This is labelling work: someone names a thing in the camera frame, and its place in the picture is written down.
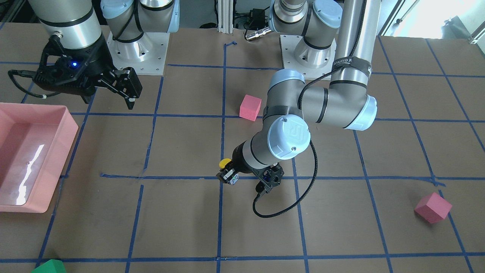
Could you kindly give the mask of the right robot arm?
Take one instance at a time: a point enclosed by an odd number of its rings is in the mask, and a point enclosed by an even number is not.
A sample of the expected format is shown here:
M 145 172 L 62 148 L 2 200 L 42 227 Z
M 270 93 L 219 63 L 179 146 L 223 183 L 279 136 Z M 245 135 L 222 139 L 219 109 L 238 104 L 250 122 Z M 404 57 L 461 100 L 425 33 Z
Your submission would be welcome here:
M 162 75 L 170 33 L 180 26 L 178 0 L 102 0 L 110 28 L 106 39 L 90 0 L 30 0 L 50 36 L 36 72 L 50 93 L 80 96 L 90 103 L 96 88 L 120 95 L 132 110 L 139 75 Z

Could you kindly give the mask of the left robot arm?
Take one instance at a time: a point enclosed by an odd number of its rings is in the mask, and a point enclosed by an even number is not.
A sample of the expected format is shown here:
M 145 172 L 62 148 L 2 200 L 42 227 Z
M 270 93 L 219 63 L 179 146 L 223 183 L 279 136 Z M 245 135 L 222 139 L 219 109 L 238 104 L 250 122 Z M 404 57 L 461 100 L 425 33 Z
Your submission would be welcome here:
M 271 79 L 263 111 L 262 129 L 235 148 L 231 160 L 220 162 L 217 178 L 234 184 L 239 173 L 253 173 L 259 191 L 269 192 L 284 174 L 280 162 L 293 159 L 310 144 L 309 123 L 364 131 L 373 124 L 377 101 L 367 94 L 377 34 L 380 0 L 273 0 L 272 31 L 300 35 L 306 46 L 300 57 L 331 52 L 328 88 L 308 86 L 301 72 L 277 71 Z

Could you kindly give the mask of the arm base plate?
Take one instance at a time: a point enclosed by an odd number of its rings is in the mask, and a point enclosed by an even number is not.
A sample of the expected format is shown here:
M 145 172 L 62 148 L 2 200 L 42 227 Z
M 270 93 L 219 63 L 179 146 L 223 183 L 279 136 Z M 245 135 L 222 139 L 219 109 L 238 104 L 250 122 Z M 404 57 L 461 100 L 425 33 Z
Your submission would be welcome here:
M 169 33 L 144 33 L 141 39 L 132 43 L 121 43 L 112 38 L 110 33 L 107 45 L 116 69 L 131 67 L 137 75 L 163 75 Z
M 332 69 L 335 39 L 329 48 L 319 50 L 307 45 L 302 36 L 281 35 L 280 47 L 284 69 L 296 70 L 306 79 L 316 79 Z

